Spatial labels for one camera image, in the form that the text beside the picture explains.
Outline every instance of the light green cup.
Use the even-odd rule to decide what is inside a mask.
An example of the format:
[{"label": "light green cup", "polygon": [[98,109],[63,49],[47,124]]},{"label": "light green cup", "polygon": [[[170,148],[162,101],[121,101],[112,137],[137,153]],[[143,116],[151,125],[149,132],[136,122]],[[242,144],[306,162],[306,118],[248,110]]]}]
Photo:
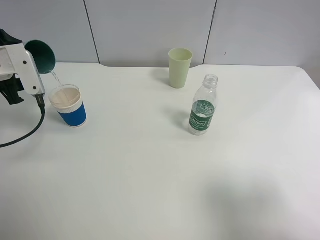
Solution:
[{"label": "light green cup", "polygon": [[174,48],[169,51],[170,85],[182,89],[186,85],[192,60],[192,52],[185,48]]}]

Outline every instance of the plastic cup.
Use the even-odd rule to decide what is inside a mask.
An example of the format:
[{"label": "plastic cup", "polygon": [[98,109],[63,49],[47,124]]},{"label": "plastic cup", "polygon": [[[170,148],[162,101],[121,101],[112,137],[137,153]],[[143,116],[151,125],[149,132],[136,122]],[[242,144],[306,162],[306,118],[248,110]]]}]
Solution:
[{"label": "plastic cup", "polygon": [[171,87],[182,89],[186,85],[192,56],[192,52],[185,48],[174,48],[169,51]]},{"label": "plastic cup", "polygon": [[49,94],[51,105],[70,127],[82,126],[87,114],[79,88],[72,84],[57,87]]}]

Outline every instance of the plastic water bottle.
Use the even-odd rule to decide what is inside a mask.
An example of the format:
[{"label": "plastic water bottle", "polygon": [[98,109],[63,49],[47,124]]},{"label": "plastic water bottle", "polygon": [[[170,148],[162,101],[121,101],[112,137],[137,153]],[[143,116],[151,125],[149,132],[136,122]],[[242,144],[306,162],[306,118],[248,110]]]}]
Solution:
[{"label": "plastic water bottle", "polygon": [[189,120],[189,131],[193,135],[203,135],[208,131],[217,107],[218,77],[205,76],[202,87],[196,92]]}]

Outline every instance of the bottle neck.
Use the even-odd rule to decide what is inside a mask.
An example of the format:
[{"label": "bottle neck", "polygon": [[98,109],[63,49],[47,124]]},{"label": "bottle neck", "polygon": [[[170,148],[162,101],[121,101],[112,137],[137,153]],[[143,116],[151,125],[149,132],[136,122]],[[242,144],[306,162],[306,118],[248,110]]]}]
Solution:
[{"label": "bottle neck", "polygon": [[204,78],[203,86],[206,89],[216,89],[218,87],[218,77],[213,74],[208,74]]}]

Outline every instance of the bottle label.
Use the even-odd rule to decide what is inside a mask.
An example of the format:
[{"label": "bottle label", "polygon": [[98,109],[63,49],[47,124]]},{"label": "bottle label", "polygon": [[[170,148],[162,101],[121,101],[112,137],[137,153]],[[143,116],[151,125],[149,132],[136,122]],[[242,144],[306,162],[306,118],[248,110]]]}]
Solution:
[{"label": "bottle label", "polygon": [[189,124],[197,131],[205,131],[210,127],[215,107],[206,100],[196,101],[191,110]]}]

